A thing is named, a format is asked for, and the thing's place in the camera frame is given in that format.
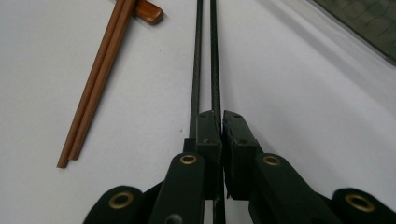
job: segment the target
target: brown chopstick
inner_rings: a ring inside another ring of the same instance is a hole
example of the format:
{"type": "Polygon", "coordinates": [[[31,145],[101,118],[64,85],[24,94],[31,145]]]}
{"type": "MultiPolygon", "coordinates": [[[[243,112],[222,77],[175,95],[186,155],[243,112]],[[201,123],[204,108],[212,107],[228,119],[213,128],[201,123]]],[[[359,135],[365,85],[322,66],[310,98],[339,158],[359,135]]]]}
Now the brown chopstick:
{"type": "Polygon", "coordinates": [[[58,168],[65,168],[67,166],[69,154],[71,152],[72,146],[73,146],[76,136],[78,134],[78,128],[82,121],[84,111],[85,111],[87,104],[90,100],[93,86],[94,86],[96,79],[98,77],[99,70],[100,70],[103,60],[105,58],[107,48],[110,44],[111,36],[113,36],[113,32],[116,28],[116,24],[119,19],[121,10],[123,9],[124,2],[125,2],[125,0],[118,0],[116,5],[114,6],[113,12],[111,14],[105,34],[102,39],[102,43],[101,43],[99,50],[96,54],[95,61],[93,62],[93,66],[92,66],[90,75],[88,77],[87,84],[85,85],[84,92],[82,93],[81,99],[79,100],[78,108],[77,108],[76,114],[73,118],[72,125],[70,127],[69,133],[67,134],[66,141],[64,142],[64,149],[62,150],[61,156],[60,156],[58,164],[57,164],[58,168]]]}
{"type": "Polygon", "coordinates": [[[76,160],[81,151],[88,129],[91,125],[93,114],[96,110],[104,86],[106,84],[106,80],[110,72],[111,66],[114,63],[114,59],[116,58],[117,51],[120,46],[120,42],[125,33],[126,27],[128,25],[128,21],[131,18],[134,5],[135,5],[135,0],[125,0],[120,16],[117,20],[117,24],[116,24],[116,28],[114,29],[113,36],[111,36],[111,40],[108,45],[105,58],[103,59],[102,66],[100,67],[96,82],[94,83],[91,97],[88,101],[84,115],[79,125],[78,132],[68,158],[69,160],[76,160]]]}

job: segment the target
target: black mechanism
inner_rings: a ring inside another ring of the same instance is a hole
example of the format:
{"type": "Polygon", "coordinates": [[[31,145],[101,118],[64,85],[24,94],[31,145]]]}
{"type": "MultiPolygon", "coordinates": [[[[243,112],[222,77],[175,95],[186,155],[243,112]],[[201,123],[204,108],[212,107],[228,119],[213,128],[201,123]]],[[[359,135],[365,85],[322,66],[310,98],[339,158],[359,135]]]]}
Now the black mechanism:
{"type": "Polygon", "coordinates": [[[357,189],[339,189],[332,200],[311,189],[288,161],[265,153],[245,119],[224,111],[221,127],[216,1],[211,0],[212,110],[199,113],[203,0],[197,1],[189,138],[162,183],[142,193],[120,186],[106,192],[85,224],[203,223],[204,200],[213,201],[213,223],[225,224],[228,196],[249,201],[253,223],[396,223],[396,214],[357,189]]]}

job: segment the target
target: chopstick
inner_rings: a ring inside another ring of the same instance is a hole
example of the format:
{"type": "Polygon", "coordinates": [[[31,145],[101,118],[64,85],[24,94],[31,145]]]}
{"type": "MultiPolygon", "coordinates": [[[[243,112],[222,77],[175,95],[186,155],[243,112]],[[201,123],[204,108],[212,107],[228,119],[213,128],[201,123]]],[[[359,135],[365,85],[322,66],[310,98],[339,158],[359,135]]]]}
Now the chopstick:
{"type": "Polygon", "coordinates": [[[118,0],[114,6],[76,115],[66,137],[57,164],[58,168],[65,168],[69,159],[76,160],[78,158],[134,5],[135,0],[118,0]]]}
{"type": "Polygon", "coordinates": [[[132,10],[134,9],[135,2],[136,2],[135,0],[126,0],[122,8],[113,36],[111,37],[110,43],[108,45],[106,56],[103,60],[102,66],[99,70],[98,77],[93,87],[90,101],[87,104],[87,108],[84,112],[84,116],[79,126],[76,140],[70,152],[69,160],[76,160],[81,151],[82,145],[84,143],[85,137],[87,135],[88,129],[90,127],[93,118],[93,114],[96,110],[103,89],[105,87],[111,66],[114,63],[114,59],[116,58],[117,51],[119,49],[123,34],[125,33],[126,27],[128,25],[128,21],[131,18],[132,10]]]}

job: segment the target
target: black rod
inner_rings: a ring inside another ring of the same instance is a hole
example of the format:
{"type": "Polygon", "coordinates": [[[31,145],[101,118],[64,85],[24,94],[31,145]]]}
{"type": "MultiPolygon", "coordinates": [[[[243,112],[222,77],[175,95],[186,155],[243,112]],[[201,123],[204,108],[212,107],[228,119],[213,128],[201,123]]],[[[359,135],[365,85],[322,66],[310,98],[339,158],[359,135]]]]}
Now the black rod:
{"type": "Polygon", "coordinates": [[[218,22],[216,0],[210,1],[210,44],[211,44],[211,75],[212,75],[212,110],[215,112],[216,123],[221,132],[220,84],[219,84],[219,50],[218,22]]]}
{"type": "Polygon", "coordinates": [[[203,0],[197,0],[197,20],[195,27],[194,66],[192,69],[192,93],[191,93],[189,138],[195,138],[196,118],[199,113],[201,46],[202,46],[202,14],[203,14],[203,0]]]}
{"type": "MultiPolygon", "coordinates": [[[[215,122],[221,135],[221,108],[219,84],[219,50],[218,50],[218,20],[216,0],[210,1],[210,48],[211,48],[211,89],[212,110],[215,113],[215,122]]],[[[223,172],[219,174],[219,183],[216,190],[216,199],[213,201],[213,223],[225,224],[225,199],[223,172]]]]}

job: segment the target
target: white surface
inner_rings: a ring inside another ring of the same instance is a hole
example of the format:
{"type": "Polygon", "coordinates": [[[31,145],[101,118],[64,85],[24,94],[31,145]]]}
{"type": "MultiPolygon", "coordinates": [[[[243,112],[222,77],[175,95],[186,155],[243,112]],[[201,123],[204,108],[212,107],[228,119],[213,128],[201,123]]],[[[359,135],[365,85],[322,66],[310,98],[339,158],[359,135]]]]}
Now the white surface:
{"type": "MultiPolygon", "coordinates": [[[[84,150],[60,170],[114,2],[1,1],[0,223],[81,223],[108,189],[163,180],[188,137],[196,3],[152,3],[164,20],[131,22],[84,150]]],[[[396,210],[396,68],[305,1],[219,0],[218,10],[222,109],[316,191],[362,189],[396,210]]],[[[251,223],[248,203],[226,209],[227,223],[251,223]]]]}

